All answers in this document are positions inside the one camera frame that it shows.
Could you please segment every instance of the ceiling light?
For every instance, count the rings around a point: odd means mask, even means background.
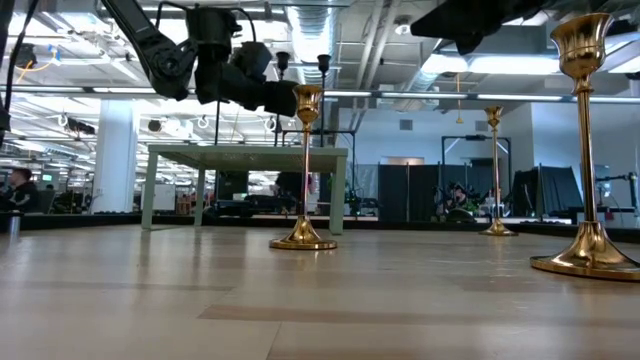
[[[466,99],[467,94],[455,94],[455,93],[436,93],[436,92],[424,92],[424,93],[401,93],[401,92],[383,92],[380,94],[383,98],[396,98],[396,99]]]
[[[371,91],[340,91],[340,90],[327,90],[324,95],[337,96],[337,97],[371,97]]]
[[[118,71],[120,71],[121,73],[127,75],[133,81],[140,81],[140,78],[131,70],[129,70],[121,61],[114,61],[111,63],[111,66],[118,69]]]
[[[621,41],[621,42],[617,42],[617,43],[613,43],[613,44],[606,44],[604,47],[605,52],[607,53],[607,55],[611,55],[614,52],[622,49],[623,47],[627,46],[627,44],[629,44],[630,41]]]
[[[46,150],[44,146],[31,141],[14,140],[14,143],[16,144],[17,147],[24,150],[38,151],[38,152],[45,152]]]
[[[398,25],[395,30],[398,35],[406,35],[411,33],[411,26],[409,24]]]
[[[114,94],[155,94],[152,88],[93,88],[97,93],[114,93]]]
[[[87,171],[91,170],[91,168],[90,168],[90,167],[85,166],[85,165],[73,164],[73,167],[74,167],[74,168],[77,168],[77,169],[87,170]]]
[[[541,56],[482,56],[475,58],[469,71],[480,74],[549,75],[560,71],[557,59]]]
[[[458,56],[446,56],[431,54],[422,65],[421,70],[430,74],[442,74],[446,72],[461,73],[469,69],[467,61]]]
[[[640,71],[640,56],[637,56],[626,63],[609,70],[610,73],[634,74]]]
[[[560,101],[562,96],[553,95],[509,95],[509,94],[480,94],[479,100],[512,100],[512,101]]]
[[[640,104],[640,97],[598,96],[591,97],[592,103],[603,104]]]
[[[10,36],[18,36],[22,32],[22,26],[24,25],[25,18],[26,18],[26,14],[18,14],[18,13],[13,14],[13,17],[11,18],[11,22],[9,23]],[[26,35],[56,36],[58,34],[55,31],[51,30],[48,26],[41,23],[40,21],[36,19],[31,19],[31,21],[29,22],[29,26],[27,27]]]
[[[2,91],[6,90],[6,86],[1,86],[0,89]],[[14,93],[19,93],[19,92],[51,93],[51,94],[69,93],[69,92],[84,93],[84,89],[79,86],[29,86],[29,85],[15,86],[14,85],[11,89]]]

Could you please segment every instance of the yellow cable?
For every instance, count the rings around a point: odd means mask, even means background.
[[[24,78],[24,76],[28,73],[28,72],[37,72],[37,71],[42,71],[46,68],[48,68],[49,66],[51,66],[51,64],[53,64],[53,61],[56,59],[56,52],[53,51],[51,56],[51,61],[49,61],[48,63],[46,63],[43,67],[39,67],[37,69],[29,69],[29,66],[31,66],[31,64],[33,64],[32,60],[29,60],[29,63],[27,64],[27,66],[22,69],[22,68],[18,68],[20,70],[22,70],[22,74],[20,74],[20,78],[18,78],[18,81],[16,82],[16,84],[20,83],[20,80],[22,80],[22,78]]]
[[[20,77],[18,78],[18,81],[16,81],[16,84],[20,84],[20,81],[22,80],[24,75],[27,73],[27,69],[29,68],[29,66],[31,66],[31,64],[33,64],[33,60],[29,60],[29,62],[27,63],[27,66],[24,69],[22,69],[22,74],[20,74]]]

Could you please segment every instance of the wooden floor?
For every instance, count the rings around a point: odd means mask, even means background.
[[[609,360],[640,356],[640,284],[533,270],[570,239],[109,227],[0,243],[0,359]],[[640,246],[619,246],[640,259]]]

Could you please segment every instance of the table leg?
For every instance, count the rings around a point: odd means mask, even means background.
[[[149,153],[147,178],[144,183],[144,198],[142,199],[142,228],[151,230],[153,222],[153,198],[156,190],[156,172],[158,170],[158,153]]]
[[[329,218],[329,230],[333,235],[342,235],[346,176],[347,158],[340,156],[336,159],[336,170],[333,174],[333,185],[331,187],[331,214]]]
[[[198,171],[198,187],[196,188],[196,219],[194,226],[202,226],[202,208],[204,207],[204,181],[206,179],[205,169]]]

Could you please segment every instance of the candle holder base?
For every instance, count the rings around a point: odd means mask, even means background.
[[[613,245],[599,222],[581,223],[571,246],[557,255],[532,257],[531,266],[566,275],[640,281],[640,264]]]
[[[298,216],[293,231],[280,240],[273,240],[269,247],[282,250],[330,250],[338,247],[333,240],[322,240],[306,216]]]
[[[518,236],[517,232],[513,232],[509,229],[507,229],[504,224],[502,223],[502,221],[494,221],[493,224],[491,224],[491,227],[488,228],[487,230],[481,231],[479,233],[480,235],[487,235],[487,236]]]

